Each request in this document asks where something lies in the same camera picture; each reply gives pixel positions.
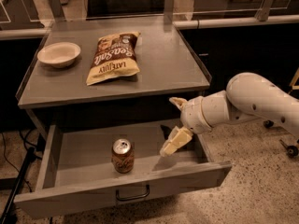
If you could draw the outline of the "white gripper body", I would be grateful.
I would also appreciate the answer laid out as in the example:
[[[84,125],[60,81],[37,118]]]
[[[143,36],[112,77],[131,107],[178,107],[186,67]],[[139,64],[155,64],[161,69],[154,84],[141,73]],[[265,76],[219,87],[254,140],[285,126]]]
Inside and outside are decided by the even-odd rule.
[[[180,114],[180,120],[184,127],[196,134],[211,131],[211,126],[207,123],[202,109],[203,97],[198,96],[187,101]]]

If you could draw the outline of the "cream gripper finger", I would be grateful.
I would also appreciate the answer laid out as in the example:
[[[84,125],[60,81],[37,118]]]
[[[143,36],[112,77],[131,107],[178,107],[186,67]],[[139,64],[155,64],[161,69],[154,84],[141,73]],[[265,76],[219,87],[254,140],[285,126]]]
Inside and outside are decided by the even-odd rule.
[[[186,105],[187,100],[184,98],[179,97],[171,97],[169,102],[174,105],[178,110],[182,110],[183,107]]]
[[[192,136],[193,133],[186,127],[179,128],[176,126],[164,142],[160,155],[167,157],[174,154],[178,149],[188,144],[192,140]]]

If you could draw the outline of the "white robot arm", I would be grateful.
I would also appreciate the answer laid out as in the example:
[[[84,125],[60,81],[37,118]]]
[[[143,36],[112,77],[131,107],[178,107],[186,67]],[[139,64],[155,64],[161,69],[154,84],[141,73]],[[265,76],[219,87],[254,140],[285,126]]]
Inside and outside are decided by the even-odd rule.
[[[172,97],[180,110],[182,126],[174,128],[160,154],[167,157],[192,140],[195,134],[220,124],[239,124],[254,119],[270,120],[299,138],[299,101],[268,79],[254,73],[232,77],[224,91],[189,101]]]

